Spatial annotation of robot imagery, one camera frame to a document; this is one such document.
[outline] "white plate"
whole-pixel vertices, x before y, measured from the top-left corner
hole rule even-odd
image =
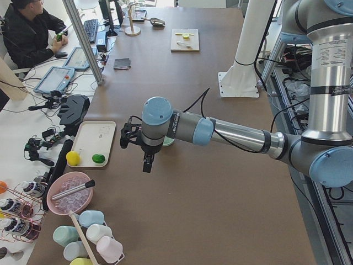
[[[78,128],[71,151],[80,156],[80,163],[70,167],[104,167],[109,159],[111,143],[116,124],[113,121],[84,121]],[[101,164],[92,161],[96,153],[102,154],[105,161]]]

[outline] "man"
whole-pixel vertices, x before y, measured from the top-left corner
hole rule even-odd
[[[59,51],[68,43],[67,36],[48,46],[48,30],[61,32],[64,22],[43,9],[44,0],[11,0],[5,17],[10,30],[4,33],[4,44],[18,68],[33,67]]]

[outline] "monitor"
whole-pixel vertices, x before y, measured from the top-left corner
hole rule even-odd
[[[124,14],[122,12],[121,6],[118,3],[118,0],[98,0],[103,18],[105,20],[108,20],[109,22],[109,29],[107,31],[107,36],[116,36],[118,34],[119,27],[114,26],[113,17],[111,16],[111,11],[110,11],[110,2],[114,2],[119,25],[122,25]]]

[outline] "handheld device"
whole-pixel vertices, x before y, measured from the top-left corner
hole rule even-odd
[[[51,94],[51,91],[57,90],[64,94],[65,89],[74,74],[75,69],[72,67],[53,66],[49,69],[33,91],[41,94]]]

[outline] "yellow ball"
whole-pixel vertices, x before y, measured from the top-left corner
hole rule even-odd
[[[79,157],[78,152],[70,151],[69,153],[66,154],[66,160],[70,166],[77,166],[80,163],[81,159]]]

